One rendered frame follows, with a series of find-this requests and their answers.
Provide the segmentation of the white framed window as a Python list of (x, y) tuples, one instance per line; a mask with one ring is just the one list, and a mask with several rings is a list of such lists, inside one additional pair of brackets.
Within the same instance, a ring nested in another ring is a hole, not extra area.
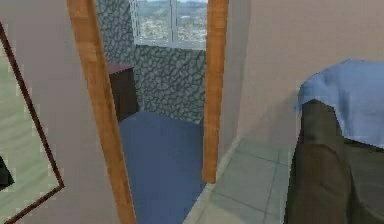
[(205, 50), (208, 0), (129, 0), (134, 43)]

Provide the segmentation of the blue cloth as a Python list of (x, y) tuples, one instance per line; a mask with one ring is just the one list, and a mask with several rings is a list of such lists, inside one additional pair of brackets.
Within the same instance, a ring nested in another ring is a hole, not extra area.
[(345, 138), (384, 150), (384, 61), (347, 59), (311, 75), (297, 110), (311, 100), (333, 108)]

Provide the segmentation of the wooden door frame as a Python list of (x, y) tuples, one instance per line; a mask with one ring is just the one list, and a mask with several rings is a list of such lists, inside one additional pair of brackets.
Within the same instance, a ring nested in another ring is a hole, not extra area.
[[(95, 0), (65, 0), (120, 224), (136, 224)], [(202, 180), (217, 182), (229, 0), (208, 0)]]

